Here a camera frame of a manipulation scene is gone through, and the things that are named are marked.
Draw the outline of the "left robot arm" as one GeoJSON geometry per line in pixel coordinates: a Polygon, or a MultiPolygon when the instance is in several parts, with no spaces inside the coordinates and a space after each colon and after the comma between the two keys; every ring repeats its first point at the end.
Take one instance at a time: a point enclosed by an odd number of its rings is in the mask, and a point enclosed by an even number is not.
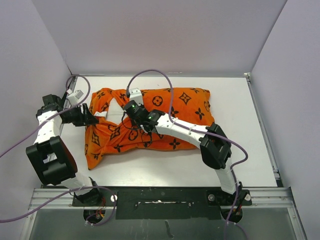
{"type": "Polygon", "coordinates": [[[77,106],[76,100],[72,100],[72,108],[67,110],[57,95],[49,94],[42,100],[43,106],[36,113],[40,130],[34,144],[25,150],[39,180],[46,186],[74,189],[73,197],[84,205],[99,204],[103,196],[97,183],[78,172],[74,157],[60,137],[61,125],[87,127],[97,124],[98,119],[86,103],[77,106]]]}

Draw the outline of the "white pillow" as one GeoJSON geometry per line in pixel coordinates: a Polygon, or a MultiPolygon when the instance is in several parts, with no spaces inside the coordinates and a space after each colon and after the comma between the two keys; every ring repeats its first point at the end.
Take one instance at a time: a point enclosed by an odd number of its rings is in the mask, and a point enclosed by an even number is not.
{"type": "Polygon", "coordinates": [[[109,103],[106,120],[118,125],[122,122],[123,113],[123,109],[118,104],[116,99],[113,98],[109,103]]]}

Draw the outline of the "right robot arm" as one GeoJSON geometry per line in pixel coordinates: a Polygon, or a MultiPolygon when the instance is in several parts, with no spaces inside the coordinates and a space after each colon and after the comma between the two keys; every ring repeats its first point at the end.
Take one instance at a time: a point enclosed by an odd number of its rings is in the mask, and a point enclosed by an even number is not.
{"type": "Polygon", "coordinates": [[[127,103],[123,111],[130,120],[146,133],[174,137],[200,149],[202,161],[215,170],[220,181],[223,200],[230,205],[241,198],[239,182],[234,176],[230,160],[231,143],[219,125],[197,125],[171,117],[168,113],[154,109],[148,111],[134,100],[127,103]]]}

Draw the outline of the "orange patterned pillowcase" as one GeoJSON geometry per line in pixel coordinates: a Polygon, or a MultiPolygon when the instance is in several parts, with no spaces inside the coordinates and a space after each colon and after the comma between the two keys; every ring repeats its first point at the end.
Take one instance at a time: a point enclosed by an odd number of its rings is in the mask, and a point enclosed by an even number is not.
{"type": "Polygon", "coordinates": [[[158,127],[171,128],[172,122],[179,120],[207,127],[215,121],[208,89],[174,87],[140,92],[142,104],[128,97],[124,89],[102,88],[92,94],[89,110],[98,123],[85,130],[84,154],[89,170],[106,155],[133,149],[193,150],[197,145],[167,135],[158,127]]]}

